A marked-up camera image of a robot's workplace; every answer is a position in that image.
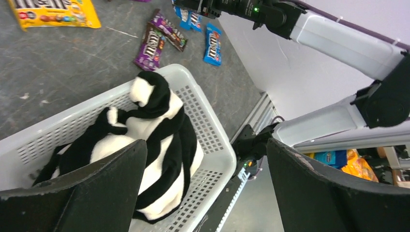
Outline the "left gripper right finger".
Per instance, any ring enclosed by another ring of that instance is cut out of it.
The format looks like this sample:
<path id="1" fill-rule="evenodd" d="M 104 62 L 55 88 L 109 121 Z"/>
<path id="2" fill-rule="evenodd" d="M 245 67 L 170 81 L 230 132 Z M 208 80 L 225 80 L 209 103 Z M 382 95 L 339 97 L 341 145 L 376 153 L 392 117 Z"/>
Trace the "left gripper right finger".
<path id="1" fill-rule="evenodd" d="M 275 139 L 266 152 L 285 231 L 409 231 L 409 189 L 346 174 Z"/>

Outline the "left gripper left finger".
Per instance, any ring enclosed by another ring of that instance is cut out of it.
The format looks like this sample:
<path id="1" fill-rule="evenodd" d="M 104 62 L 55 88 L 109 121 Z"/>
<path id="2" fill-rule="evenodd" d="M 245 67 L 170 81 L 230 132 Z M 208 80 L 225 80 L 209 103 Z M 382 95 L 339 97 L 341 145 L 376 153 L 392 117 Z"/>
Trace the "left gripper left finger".
<path id="1" fill-rule="evenodd" d="M 146 143 L 138 140 L 55 179 L 2 191 L 1 231 L 128 231 L 146 156 Z"/>

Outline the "blue m&m bag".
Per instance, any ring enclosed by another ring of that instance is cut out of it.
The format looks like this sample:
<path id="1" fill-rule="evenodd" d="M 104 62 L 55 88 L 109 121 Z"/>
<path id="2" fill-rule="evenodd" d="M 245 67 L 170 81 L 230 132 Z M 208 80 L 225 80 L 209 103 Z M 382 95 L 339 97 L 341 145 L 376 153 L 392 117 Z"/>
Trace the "blue m&m bag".
<path id="1" fill-rule="evenodd" d="M 180 27 L 186 30 L 192 29 L 194 31 L 202 32 L 202 17 L 200 15 L 178 6 L 174 6 L 174 11 L 177 17 L 180 18 Z"/>
<path id="2" fill-rule="evenodd" d="M 222 56 L 221 56 L 221 36 L 222 32 L 219 28 L 214 26 L 211 23 L 207 23 L 206 25 L 206 48 L 204 53 L 203 61 L 205 63 L 220 66 L 222 63 Z"/>

